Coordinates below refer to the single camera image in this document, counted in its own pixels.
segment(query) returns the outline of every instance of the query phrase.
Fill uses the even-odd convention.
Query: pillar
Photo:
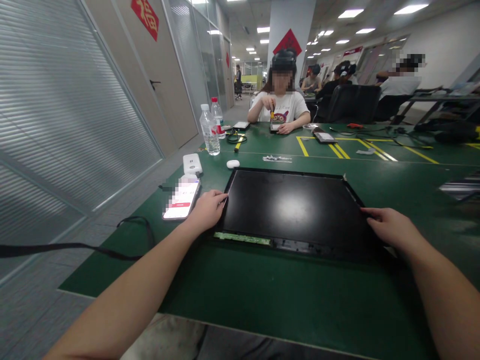
[[[273,0],[271,2],[268,65],[270,66],[272,63],[275,48],[291,29],[301,49],[296,58],[295,84],[299,83],[300,72],[304,64],[315,4],[316,0]]]

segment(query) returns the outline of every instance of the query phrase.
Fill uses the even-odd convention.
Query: hand
[[[361,211],[373,216],[366,221],[380,239],[407,255],[430,246],[412,221],[398,211],[373,207],[362,207]]]
[[[221,203],[227,198],[228,194],[220,190],[210,190],[205,192],[196,201],[195,207],[191,211],[185,223],[189,227],[200,230],[203,233],[218,223],[224,204]]]
[[[277,134],[287,135],[290,134],[293,130],[295,130],[295,126],[291,122],[284,122],[278,127]]]
[[[261,103],[263,107],[268,111],[272,112],[275,111],[275,106],[277,105],[277,101],[271,96],[264,96],[261,98]]]

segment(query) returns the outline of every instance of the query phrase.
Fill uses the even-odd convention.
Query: plastic water bottle
[[[210,155],[220,154],[220,141],[217,135],[217,124],[215,123],[212,113],[210,113],[209,105],[202,104],[200,126],[205,140],[206,150]]]
[[[225,139],[225,131],[222,130],[224,125],[224,116],[219,105],[219,100],[216,97],[211,98],[211,114],[216,122],[216,133],[219,139]]]

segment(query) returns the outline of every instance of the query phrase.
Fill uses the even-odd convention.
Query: workbench
[[[338,144],[320,144],[303,128],[289,135],[270,134],[267,122],[252,125],[242,144],[221,140],[217,156],[200,151],[201,191],[225,189],[231,174],[228,160],[239,160],[241,167],[248,168],[345,174],[367,207],[391,207],[409,216],[480,289],[479,220],[439,190],[445,182],[480,168],[480,144],[446,145],[423,136],[433,146],[424,150],[413,148],[415,143],[407,137],[398,139],[409,147],[379,137],[385,135],[383,131],[364,136],[373,139],[366,142],[329,129],[347,131],[345,125],[321,127],[338,138]],[[383,125],[368,127],[375,130]],[[356,153],[370,146],[376,153]],[[291,163],[265,162],[266,155],[282,155]],[[174,184],[182,175],[180,167],[167,183]],[[149,220],[157,241],[178,225],[162,220],[169,195],[158,189],[132,214]],[[144,254],[146,229],[124,223],[102,246],[127,255]],[[97,297],[131,265],[94,253],[60,290]],[[407,267],[392,273],[379,266],[200,237],[159,311],[367,358],[435,359],[420,296],[409,276]]]

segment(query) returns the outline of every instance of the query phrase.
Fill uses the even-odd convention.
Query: ceiling
[[[321,53],[322,49],[331,52],[348,50],[356,44],[387,35],[405,26],[435,17],[459,8],[475,0],[317,0],[313,13],[308,41],[313,42],[322,30],[333,30],[330,36],[318,38],[318,44],[307,47],[308,55]],[[268,44],[260,44],[268,39],[269,33],[257,33],[257,27],[270,26],[272,0],[217,0],[230,19],[231,54],[241,61],[267,61]],[[412,14],[395,15],[407,5],[425,4],[429,6]],[[348,9],[364,9],[354,18],[338,18]],[[360,29],[375,28],[367,34],[356,34]],[[349,40],[346,44],[336,44],[338,40]],[[256,54],[249,54],[246,48],[255,48]]]

